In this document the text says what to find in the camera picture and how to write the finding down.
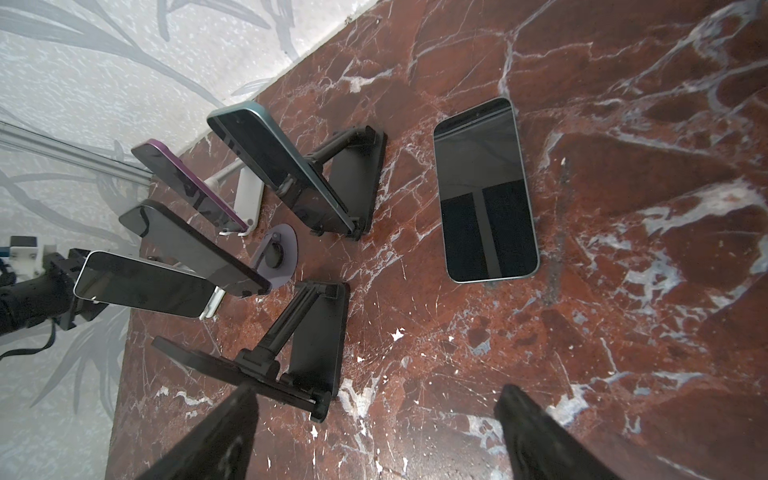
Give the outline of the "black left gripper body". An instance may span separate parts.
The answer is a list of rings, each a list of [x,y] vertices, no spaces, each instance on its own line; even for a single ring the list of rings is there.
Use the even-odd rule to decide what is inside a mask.
[[[60,284],[64,306],[66,309],[53,316],[53,320],[61,330],[71,330],[77,326],[75,320],[80,316],[86,322],[94,320],[106,308],[106,303],[84,300],[75,295],[77,279],[85,265],[90,250],[72,248],[67,257],[53,252],[46,255],[46,271]]]

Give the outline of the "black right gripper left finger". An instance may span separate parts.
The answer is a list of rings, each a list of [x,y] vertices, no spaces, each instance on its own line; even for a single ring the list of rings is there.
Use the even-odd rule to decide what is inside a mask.
[[[258,421],[256,386],[243,384],[139,477],[244,479]]]

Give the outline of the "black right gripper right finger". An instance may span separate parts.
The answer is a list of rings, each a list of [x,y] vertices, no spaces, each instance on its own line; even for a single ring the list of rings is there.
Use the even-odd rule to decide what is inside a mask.
[[[516,385],[503,387],[494,416],[515,479],[618,477]]]

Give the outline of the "black front smartphone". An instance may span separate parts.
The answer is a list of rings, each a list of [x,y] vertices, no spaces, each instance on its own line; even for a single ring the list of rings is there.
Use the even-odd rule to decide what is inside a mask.
[[[540,266],[515,112],[499,97],[433,131],[446,270],[456,283],[532,276]]]

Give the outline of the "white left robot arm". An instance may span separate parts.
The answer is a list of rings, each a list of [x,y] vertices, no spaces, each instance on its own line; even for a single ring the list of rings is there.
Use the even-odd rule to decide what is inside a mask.
[[[17,281],[1,272],[1,332],[10,334],[44,320],[96,316],[105,304],[187,318],[201,315],[214,297],[209,280],[157,262],[106,251],[51,252],[42,272]],[[143,479],[243,479],[258,423],[253,389],[241,387],[154,465]]]

